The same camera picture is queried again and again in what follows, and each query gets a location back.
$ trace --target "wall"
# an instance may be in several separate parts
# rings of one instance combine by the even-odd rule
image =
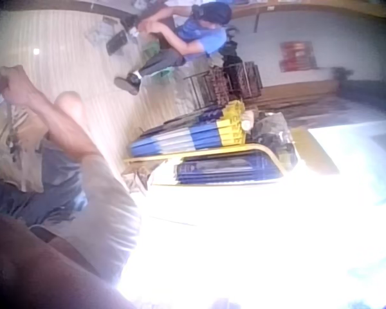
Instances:
[[[376,21],[333,12],[272,12],[260,15],[257,33],[254,16],[231,24],[241,31],[234,38],[239,56],[256,62],[264,86],[330,79],[332,66],[354,70],[354,80],[386,77],[386,25]],[[286,41],[311,41],[320,69],[281,73],[280,43]]]

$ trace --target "boy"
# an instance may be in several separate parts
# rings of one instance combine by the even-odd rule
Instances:
[[[173,15],[189,17],[175,28]],[[225,3],[206,3],[201,6],[165,7],[142,19],[137,29],[160,36],[160,52],[126,78],[116,77],[115,85],[132,95],[140,90],[142,78],[171,66],[182,66],[200,55],[216,52],[226,42],[223,25],[229,23],[232,10]]]

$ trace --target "wooden shelf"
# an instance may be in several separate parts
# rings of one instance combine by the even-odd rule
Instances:
[[[353,14],[368,15],[386,19],[386,5],[376,5],[359,0],[299,0],[297,3],[268,0],[267,3],[235,6],[233,8],[232,18],[292,10],[345,11]]]

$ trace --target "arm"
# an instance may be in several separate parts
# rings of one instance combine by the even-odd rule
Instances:
[[[180,39],[168,26],[155,22],[147,25],[147,32],[161,33],[166,41],[183,56],[195,53],[204,53],[203,45],[198,41],[187,43]]]
[[[3,97],[11,104],[24,105],[34,111],[47,125],[52,140],[70,157],[81,161],[87,155],[100,155],[84,130],[69,116],[57,109],[30,82],[22,66],[0,68],[0,76],[8,79]]]
[[[161,21],[162,19],[172,17],[173,15],[189,17],[191,13],[192,13],[191,6],[168,6],[168,7],[162,8],[157,13],[151,15],[146,19],[149,21]]]

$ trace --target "hand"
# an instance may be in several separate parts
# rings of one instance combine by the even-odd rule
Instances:
[[[30,97],[39,93],[32,84],[22,66],[0,68],[0,79],[6,78],[7,87],[2,91],[3,98],[14,105],[29,105]]]
[[[151,21],[148,22],[145,26],[146,33],[160,33],[162,29],[163,24],[158,21]]]
[[[146,32],[147,24],[151,23],[152,21],[153,20],[149,18],[143,19],[142,21],[140,21],[139,25],[137,26],[137,30],[139,30],[139,32]]]

